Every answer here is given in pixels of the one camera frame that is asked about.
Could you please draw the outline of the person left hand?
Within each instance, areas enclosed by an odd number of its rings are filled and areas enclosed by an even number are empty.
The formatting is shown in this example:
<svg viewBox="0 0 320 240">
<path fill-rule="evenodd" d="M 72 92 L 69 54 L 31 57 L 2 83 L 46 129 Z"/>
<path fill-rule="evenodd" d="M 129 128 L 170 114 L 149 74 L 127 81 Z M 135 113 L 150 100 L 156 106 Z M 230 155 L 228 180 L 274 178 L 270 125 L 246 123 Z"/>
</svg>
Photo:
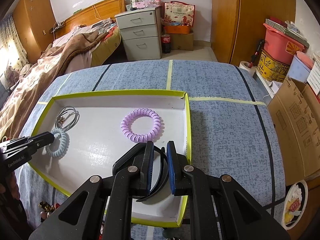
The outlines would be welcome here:
<svg viewBox="0 0 320 240">
<path fill-rule="evenodd" d="M 12 195 L 12 197 L 16 200 L 20 200 L 19 187 L 17 184 L 15 172 L 12 172 L 10 175 L 8 175 L 5 181 L 7 183 L 9 192 Z"/>
</svg>

